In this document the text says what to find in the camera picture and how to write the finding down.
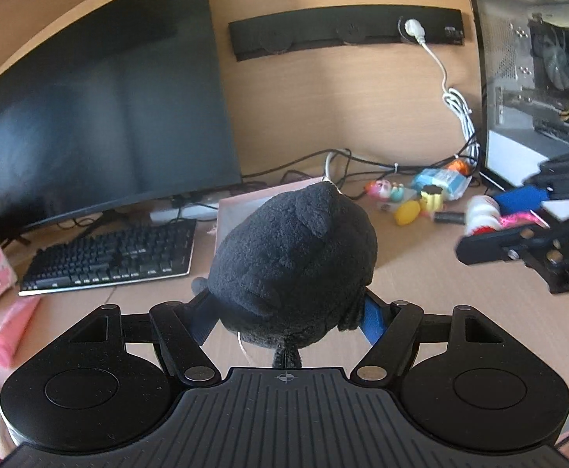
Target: ridged black platform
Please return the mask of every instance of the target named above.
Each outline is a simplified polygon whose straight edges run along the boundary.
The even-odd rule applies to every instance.
[[[569,468],[549,447],[508,456],[461,452],[423,435],[382,389],[339,369],[233,369],[184,393],[154,433],[123,448],[66,456],[22,445],[6,468]]]

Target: screw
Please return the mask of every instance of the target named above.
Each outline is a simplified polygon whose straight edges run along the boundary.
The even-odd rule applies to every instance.
[[[546,259],[552,264],[559,264],[564,256],[560,253],[560,250],[550,250],[546,253]]]
[[[364,365],[356,371],[358,378],[367,382],[377,382],[386,378],[386,370],[378,365]]]
[[[215,376],[215,372],[205,365],[195,365],[184,372],[184,377],[192,382],[207,382]]]
[[[520,231],[520,236],[523,239],[531,239],[535,235],[536,235],[536,233],[531,229],[523,229]]]

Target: computer case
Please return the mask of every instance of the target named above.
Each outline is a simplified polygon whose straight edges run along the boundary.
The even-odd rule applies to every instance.
[[[569,0],[471,2],[482,76],[482,178],[506,190],[538,173],[541,162],[569,153]],[[553,214],[565,218],[558,208]]]

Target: yellow toy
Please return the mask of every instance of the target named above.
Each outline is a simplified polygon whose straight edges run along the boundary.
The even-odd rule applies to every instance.
[[[402,226],[414,222],[420,212],[421,206],[418,201],[408,200],[397,208],[393,216],[395,217],[395,222]]]
[[[424,209],[429,215],[436,211],[441,211],[443,207],[442,188],[433,184],[428,184],[421,191],[421,209]]]

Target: power plug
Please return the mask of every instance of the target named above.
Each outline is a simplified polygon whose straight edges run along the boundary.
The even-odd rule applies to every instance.
[[[416,19],[408,19],[404,25],[405,32],[414,37],[418,43],[425,42],[425,28]]]

